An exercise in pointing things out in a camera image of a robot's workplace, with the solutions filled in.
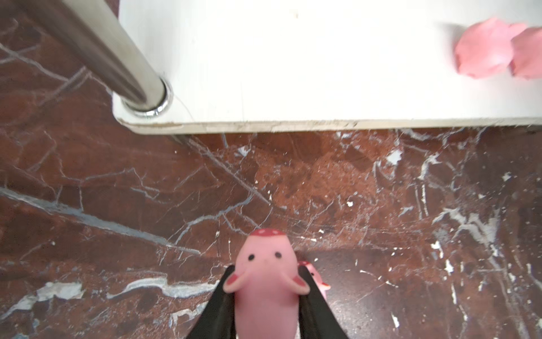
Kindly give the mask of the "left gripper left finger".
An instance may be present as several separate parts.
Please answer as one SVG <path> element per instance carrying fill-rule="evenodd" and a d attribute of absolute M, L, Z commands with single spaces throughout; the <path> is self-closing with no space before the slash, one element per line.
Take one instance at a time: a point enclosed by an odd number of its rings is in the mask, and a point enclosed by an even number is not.
<path fill-rule="evenodd" d="M 199 319 L 186 336 L 187 339 L 235 339 L 234 295 L 224 292 L 223 286 L 233 274 L 234 265 L 228 266 L 212 293 Z"/>

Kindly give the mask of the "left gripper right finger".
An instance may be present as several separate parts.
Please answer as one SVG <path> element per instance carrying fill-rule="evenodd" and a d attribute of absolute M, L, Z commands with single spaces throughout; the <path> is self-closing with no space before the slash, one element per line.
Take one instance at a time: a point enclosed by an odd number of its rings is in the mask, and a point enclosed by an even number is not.
<path fill-rule="evenodd" d="M 299 275 L 308 283 L 310 292 L 300 296 L 299 330 L 301 339 L 348 339 L 329 308 L 309 269 L 299 266 Z"/>

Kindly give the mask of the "white two-tier shelf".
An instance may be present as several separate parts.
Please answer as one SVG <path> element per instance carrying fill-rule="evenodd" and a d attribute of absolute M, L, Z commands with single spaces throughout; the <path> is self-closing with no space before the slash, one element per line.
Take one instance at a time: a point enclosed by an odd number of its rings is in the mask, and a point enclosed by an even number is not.
<path fill-rule="evenodd" d="M 137 134 L 541 123 L 541 82 L 457 73 L 469 25 L 540 1 L 22 1 Z"/>

